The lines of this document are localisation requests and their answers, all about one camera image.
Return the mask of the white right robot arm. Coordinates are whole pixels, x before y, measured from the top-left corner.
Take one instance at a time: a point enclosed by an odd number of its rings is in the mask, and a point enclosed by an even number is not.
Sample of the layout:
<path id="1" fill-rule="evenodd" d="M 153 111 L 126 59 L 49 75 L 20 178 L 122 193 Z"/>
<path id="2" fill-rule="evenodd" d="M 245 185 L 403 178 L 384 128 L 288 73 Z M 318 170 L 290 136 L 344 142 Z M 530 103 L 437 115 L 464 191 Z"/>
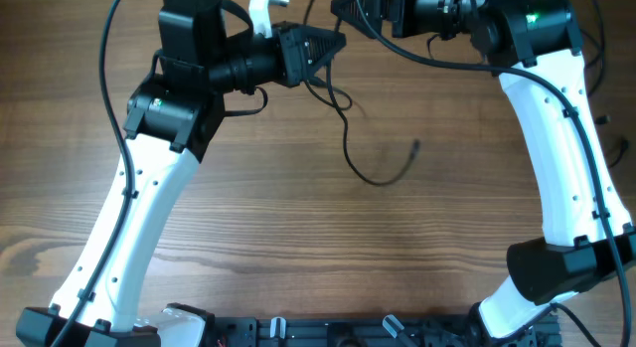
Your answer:
<path id="1" fill-rule="evenodd" d="M 635 229 L 608 172 L 585 87 L 581 32 L 569 0 L 334 0 L 332 13 L 389 49 L 399 38 L 466 34 L 519 119 L 543 212 L 540 238 L 507 251 L 508 275 L 465 323 L 470 345 L 524 335 L 552 309 L 615 279 L 621 340 L 631 337 L 627 270 Z M 384 38 L 382 27 L 392 24 Z"/>

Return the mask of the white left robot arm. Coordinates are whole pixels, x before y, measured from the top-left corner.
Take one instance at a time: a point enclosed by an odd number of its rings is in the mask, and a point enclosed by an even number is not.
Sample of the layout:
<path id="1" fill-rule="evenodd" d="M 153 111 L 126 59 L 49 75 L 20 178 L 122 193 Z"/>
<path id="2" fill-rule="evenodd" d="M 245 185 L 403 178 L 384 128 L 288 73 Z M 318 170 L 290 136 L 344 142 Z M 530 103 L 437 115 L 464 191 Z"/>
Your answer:
<path id="1" fill-rule="evenodd" d="M 73 270 L 45 307 L 23 310 L 27 346 L 207 346 L 212 313 L 171 303 L 141 316 L 144 277 L 167 219 L 223 120 L 226 94 L 297 87 L 344 48 L 344 34 L 272 23 L 289 0 L 163 0 L 161 47 L 113 131 L 116 175 Z"/>

